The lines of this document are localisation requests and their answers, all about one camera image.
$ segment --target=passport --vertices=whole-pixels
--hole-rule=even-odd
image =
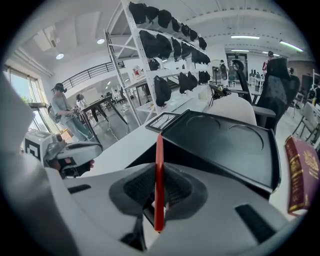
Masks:
[[[308,210],[319,186],[320,162],[314,147],[290,135],[285,141],[290,171],[288,213]]]

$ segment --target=red pole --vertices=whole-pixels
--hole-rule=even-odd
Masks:
[[[164,141],[161,133],[156,140],[155,154],[155,204],[154,230],[161,232],[165,226]]]

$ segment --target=black seat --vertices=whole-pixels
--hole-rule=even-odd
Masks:
[[[298,93],[300,81],[298,78],[290,77],[285,58],[270,60],[266,70],[263,90],[256,106],[275,112],[275,117],[266,119],[264,127],[273,129],[276,133],[280,118]]]
[[[247,83],[247,78],[244,73],[245,66],[238,59],[234,59],[232,62],[237,67],[236,73],[238,75],[242,91],[248,92],[247,94],[243,94],[242,98],[244,98],[246,101],[248,101],[250,104],[252,104],[252,100],[251,100],[251,96],[250,96],[250,92],[249,92],[249,88],[248,88],[248,83]]]

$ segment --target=ceiling light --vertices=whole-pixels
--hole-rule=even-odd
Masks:
[[[296,46],[294,46],[294,45],[292,45],[290,43],[284,42],[284,41],[280,41],[280,44],[283,44],[285,46],[289,46],[289,47],[291,47],[293,49],[296,49],[298,52],[303,52],[304,51],[304,50],[302,50],[302,49],[300,49],[300,48],[298,48],[298,47],[296,47]]]
[[[252,36],[252,35],[232,35],[231,38],[259,39],[260,36]]]
[[[105,40],[103,39],[103,38],[101,38],[101,39],[99,39],[98,41],[96,41],[96,43],[98,44],[98,45],[101,45],[101,44],[103,44],[105,42]]]
[[[57,56],[55,56],[55,58],[57,60],[61,60],[65,55],[63,53],[59,53]]]
[[[249,50],[231,50],[231,52],[249,52]]]
[[[262,53],[263,53],[263,54],[268,54],[267,51],[263,51]],[[275,54],[275,53],[274,53],[273,55],[276,56],[276,57],[279,57],[279,56],[280,56],[279,54]]]

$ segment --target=red passport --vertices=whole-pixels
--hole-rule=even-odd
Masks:
[[[319,186],[319,158],[312,145],[290,135],[285,141],[290,170],[288,213],[301,213],[310,204]]]

